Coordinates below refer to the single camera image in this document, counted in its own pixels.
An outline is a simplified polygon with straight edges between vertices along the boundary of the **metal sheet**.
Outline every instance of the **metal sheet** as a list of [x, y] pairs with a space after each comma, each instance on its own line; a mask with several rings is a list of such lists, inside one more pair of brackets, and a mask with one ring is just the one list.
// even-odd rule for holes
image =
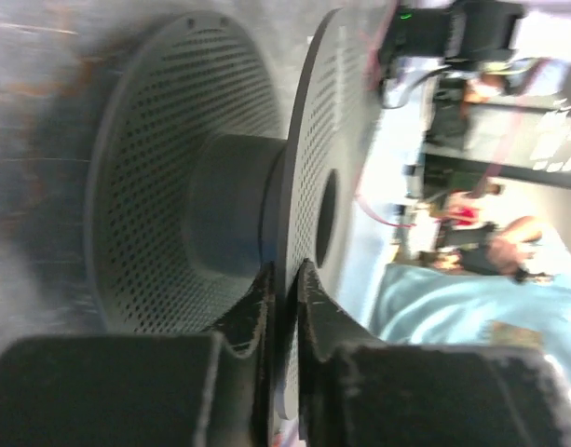
[[[369, 40], [384, 4], [357, 2], [365, 29], [358, 38]], [[0, 350], [34, 333], [102, 331], [85, 281], [84, 185], [118, 67], [149, 30], [192, 9], [238, 20], [266, 57], [286, 129], [311, 36], [340, 6], [307, 0], [0, 2]]]

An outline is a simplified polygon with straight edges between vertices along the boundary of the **perforated spool flange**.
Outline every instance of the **perforated spool flange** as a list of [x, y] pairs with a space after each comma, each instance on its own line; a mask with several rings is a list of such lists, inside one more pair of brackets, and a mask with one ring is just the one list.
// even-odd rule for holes
[[[336, 296], [355, 184], [366, 157], [374, 122], [379, 116], [375, 95], [362, 75], [365, 50], [360, 46], [357, 11], [343, 8], [329, 13], [314, 34], [300, 77], [285, 154], [281, 207], [289, 222], [289, 236], [280, 240], [278, 265], [286, 266], [278, 279], [292, 285], [301, 262], [318, 265], [320, 280]], [[336, 178], [336, 206], [331, 240], [322, 262], [316, 251], [320, 215], [328, 211], [329, 185]], [[279, 415], [297, 415], [297, 334], [292, 339], [286, 376], [280, 380], [276, 403]]]
[[88, 264], [111, 331], [200, 331], [250, 287], [190, 265], [185, 198], [211, 135], [278, 137], [279, 122], [262, 57], [228, 18], [188, 14], [139, 51], [107, 107], [89, 178]]

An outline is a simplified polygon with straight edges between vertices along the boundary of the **cable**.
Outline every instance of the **cable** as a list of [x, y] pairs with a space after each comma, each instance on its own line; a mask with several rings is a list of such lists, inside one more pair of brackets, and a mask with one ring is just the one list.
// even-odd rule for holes
[[368, 205], [368, 202], [366, 201], [365, 197], [360, 194], [356, 194], [356, 202], [358, 202], [358, 205], [360, 206], [361, 210], [364, 213], [366, 213], [368, 217], [370, 217], [374, 221], [377, 221], [379, 224], [392, 226], [394, 228], [413, 228], [415, 226], [414, 223], [406, 225], [402, 223], [392, 223], [383, 219], [376, 212], [374, 212], [374, 210], [370, 207], [370, 205]]
[[409, 103], [409, 100], [411, 100], [412, 93], [416, 88], [424, 84], [431, 77], [441, 75], [442, 73], [446, 72], [448, 69], [449, 67], [445, 65], [443, 67], [437, 68], [436, 70], [432, 70], [431, 72], [423, 74], [403, 91], [403, 93], [401, 94], [401, 98], [399, 99], [399, 103], [397, 105], [389, 105], [384, 103], [382, 108], [385, 110], [397, 110], [401, 109], [402, 107], [405, 107]]
[[393, 16], [397, 11], [397, 7], [399, 6], [399, 0], [394, 2], [394, 5], [388, 5], [387, 14], [380, 22], [376, 33], [374, 34], [374, 38], [372, 39], [372, 44], [369, 43], [368, 46], [368, 60], [366, 62], [366, 68], [364, 73], [369, 77], [368, 89], [374, 90], [378, 87], [378, 83], [380, 82], [380, 62], [378, 60], [378, 51], [380, 46], [382, 45], [385, 35], [388, 31], [388, 26], [393, 20]]

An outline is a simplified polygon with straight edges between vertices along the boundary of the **person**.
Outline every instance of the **person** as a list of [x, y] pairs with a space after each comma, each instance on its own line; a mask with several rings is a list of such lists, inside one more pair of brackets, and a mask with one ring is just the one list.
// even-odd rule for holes
[[468, 79], [462, 111], [470, 104], [486, 103], [498, 96], [550, 96], [558, 94], [571, 63], [559, 59], [528, 58], [502, 69], [490, 67]]
[[490, 214], [496, 214], [499, 197], [504, 192], [504, 185], [486, 182], [483, 196], [473, 198], [471, 192], [454, 191], [446, 200], [442, 211], [434, 210], [430, 216], [439, 219], [453, 219], [455, 228], [482, 226], [490, 220]]
[[[551, 280], [518, 284], [512, 276], [531, 257], [526, 242], [532, 240]], [[452, 275], [388, 265], [371, 331], [390, 344], [411, 345], [493, 345], [498, 338], [523, 345], [527, 334], [571, 384], [571, 255], [558, 233], [538, 217], [520, 217], [491, 238], [487, 257], [504, 276], [457, 275], [451, 258], [442, 267]]]

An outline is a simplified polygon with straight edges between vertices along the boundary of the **hand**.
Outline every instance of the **hand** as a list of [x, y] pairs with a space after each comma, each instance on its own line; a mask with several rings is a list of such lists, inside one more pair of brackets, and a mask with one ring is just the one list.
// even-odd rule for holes
[[442, 271], [446, 275], [461, 275], [461, 256], [458, 252], [441, 253], [430, 267]]
[[523, 251], [521, 244], [515, 244], [506, 237], [497, 236], [489, 244], [487, 258], [502, 275], [514, 275], [529, 253]]

